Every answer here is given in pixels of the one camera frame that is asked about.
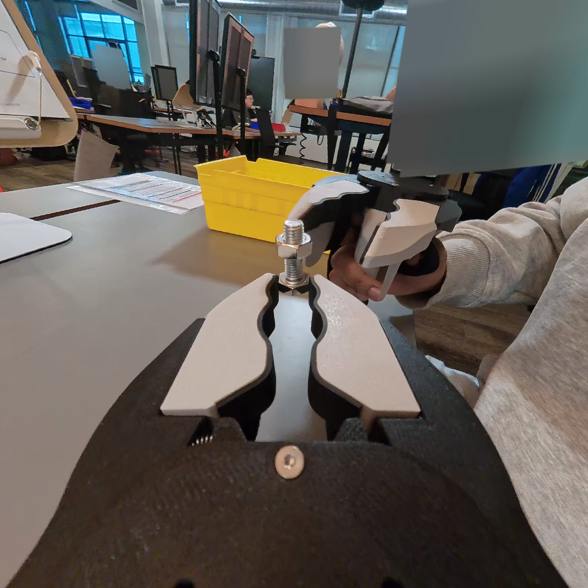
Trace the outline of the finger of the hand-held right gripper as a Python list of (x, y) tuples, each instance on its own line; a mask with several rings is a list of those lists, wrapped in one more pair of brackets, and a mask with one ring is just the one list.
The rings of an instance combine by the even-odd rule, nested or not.
[(312, 250), (305, 259), (306, 267), (315, 266), (326, 251), (341, 244), (352, 218), (370, 203), (370, 190), (351, 180), (318, 182), (296, 203), (289, 220), (303, 222), (310, 236)]
[(437, 232), (440, 206), (397, 199), (394, 210), (366, 209), (355, 248), (355, 261), (370, 276), (384, 271), (379, 299), (383, 300), (400, 265), (425, 250)]

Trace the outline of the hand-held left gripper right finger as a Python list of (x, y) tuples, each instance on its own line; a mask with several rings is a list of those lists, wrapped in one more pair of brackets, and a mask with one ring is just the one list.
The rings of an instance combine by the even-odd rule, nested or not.
[(378, 317), (323, 276), (311, 279), (308, 300), (315, 342), (307, 396), (327, 439), (348, 419), (369, 433), (378, 419), (418, 418), (421, 407)]

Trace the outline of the silver hex bolt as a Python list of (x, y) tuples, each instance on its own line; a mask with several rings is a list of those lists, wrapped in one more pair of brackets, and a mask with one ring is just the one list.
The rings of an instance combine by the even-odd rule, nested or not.
[[(301, 220), (285, 220), (283, 232), (276, 237), (275, 241), (281, 241), (288, 244), (299, 245), (311, 241), (311, 237), (305, 232), (304, 224)], [(284, 269), (279, 275), (279, 287), (283, 292), (288, 293), (305, 293), (309, 286), (309, 276), (304, 271), (305, 260), (282, 259)]]

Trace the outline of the divided yellow plastic bin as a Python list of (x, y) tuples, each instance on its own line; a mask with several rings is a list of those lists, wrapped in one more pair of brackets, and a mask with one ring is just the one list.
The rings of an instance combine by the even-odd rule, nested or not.
[(245, 156), (195, 165), (208, 228), (274, 243), (298, 200), (319, 180), (342, 173)]

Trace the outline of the person's right forearm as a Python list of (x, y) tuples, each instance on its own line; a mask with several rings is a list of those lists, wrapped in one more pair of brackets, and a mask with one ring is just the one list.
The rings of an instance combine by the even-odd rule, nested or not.
[(587, 303), (587, 178), (546, 203), (461, 222), (438, 239), (445, 279), (436, 293), (398, 295), (408, 308), (533, 305), (542, 295)]

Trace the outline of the black desk chair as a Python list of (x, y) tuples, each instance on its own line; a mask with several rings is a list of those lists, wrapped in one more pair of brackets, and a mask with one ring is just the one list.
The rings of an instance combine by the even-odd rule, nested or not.
[(274, 159), (286, 155), (289, 146), (296, 145), (296, 137), (279, 136), (276, 138), (276, 131), (272, 126), (270, 113), (266, 109), (256, 109), (256, 121), (259, 127), (258, 159)]

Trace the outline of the standing desk with bag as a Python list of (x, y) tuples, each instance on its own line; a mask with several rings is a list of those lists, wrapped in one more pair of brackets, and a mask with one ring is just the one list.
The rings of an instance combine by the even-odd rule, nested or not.
[(383, 140), (376, 149), (376, 155), (368, 158), (372, 169), (386, 166), (383, 155), (390, 136), (391, 120), (378, 116), (368, 116), (341, 112), (338, 104), (328, 108), (316, 108), (291, 103), (287, 111), (303, 115), (326, 129), (327, 166), (331, 171), (357, 173), (364, 164), (364, 144), (369, 135), (381, 136)]

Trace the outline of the grey desk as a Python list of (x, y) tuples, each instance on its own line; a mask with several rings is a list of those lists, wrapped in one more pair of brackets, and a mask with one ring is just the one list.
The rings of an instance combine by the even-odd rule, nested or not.
[[(229, 236), (208, 251), (204, 214), (84, 212), (70, 245), (1, 269), (1, 587), (400, 577), (384, 532), (359, 521), (368, 491), (352, 489), (383, 446), (300, 443), (287, 431), (292, 412), (269, 442), (246, 439), (232, 418), (160, 411), (206, 315), (266, 274), (268, 245), (260, 261)], [(291, 321), (279, 309), (309, 306), (308, 291), (279, 293), (275, 396), (272, 336)], [(307, 319), (311, 331), (310, 306)], [(294, 401), (308, 400), (311, 350), (293, 353), (306, 388), (287, 393)]]

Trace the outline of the long brown-edged desk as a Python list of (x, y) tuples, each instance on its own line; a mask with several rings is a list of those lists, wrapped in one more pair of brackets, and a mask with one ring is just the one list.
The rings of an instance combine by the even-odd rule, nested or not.
[(261, 148), (262, 136), (258, 130), (205, 129), (186, 121), (159, 121), (136, 117), (77, 113), (80, 123), (97, 127), (100, 137), (114, 145), (120, 154), (121, 174), (143, 171), (143, 160), (152, 148), (172, 151), (173, 169), (182, 175), (180, 151), (183, 146), (211, 147), (212, 160), (223, 158), (230, 143), (239, 142), (242, 149), (251, 147), (256, 155)]

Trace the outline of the blue jacket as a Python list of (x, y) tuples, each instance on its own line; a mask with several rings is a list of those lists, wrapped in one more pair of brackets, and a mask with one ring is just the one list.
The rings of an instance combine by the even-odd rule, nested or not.
[(546, 202), (573, 165), (567, 163), (520, 168), (508, 184), (502, 208), (517, 208), (527, 202)]

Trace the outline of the black flat monitor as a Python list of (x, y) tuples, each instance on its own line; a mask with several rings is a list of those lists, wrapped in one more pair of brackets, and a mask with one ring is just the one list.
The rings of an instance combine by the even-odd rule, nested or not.
[(273, 110), (273, 86), (275, 58), (253, 56), (249, 69), (247, 88), (254, 96), (254, 107)]

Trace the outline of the tall dark monitor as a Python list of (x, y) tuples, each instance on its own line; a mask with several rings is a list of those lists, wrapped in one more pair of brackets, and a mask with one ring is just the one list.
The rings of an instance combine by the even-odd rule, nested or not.
[(214, 78), (210, 51), (217, 52), (220, 6), (216, 1), (189, 1), (189, 94), (197, 105), (213, 105)]
[(221, 104), (225, 109), (239, 110), (245, 100), (254, 35), (231, 13), (224, 19), (221, 49)]

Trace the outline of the person's grey sweatshirt torso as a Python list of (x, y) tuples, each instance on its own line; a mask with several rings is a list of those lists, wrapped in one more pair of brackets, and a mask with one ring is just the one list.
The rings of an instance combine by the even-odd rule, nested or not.
[(549, 284), (491, 370), (476, 413), (533, 532), (587, 587), (587, 288)]

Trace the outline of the small dark monitor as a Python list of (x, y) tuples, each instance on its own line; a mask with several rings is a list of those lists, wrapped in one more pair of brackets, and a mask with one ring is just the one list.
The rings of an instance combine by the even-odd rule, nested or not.
[(179, 89), (176, 68), (169, 65), (152, 65), (151, 75), (156, 99), (172, 102)]

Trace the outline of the grey cardboard sheet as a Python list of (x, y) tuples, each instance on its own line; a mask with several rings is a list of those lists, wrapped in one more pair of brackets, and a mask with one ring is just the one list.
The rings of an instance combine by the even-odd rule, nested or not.
[(77, 146), (74, 182), (110, 177), (118, 147), (90, 131), (82, 130)]

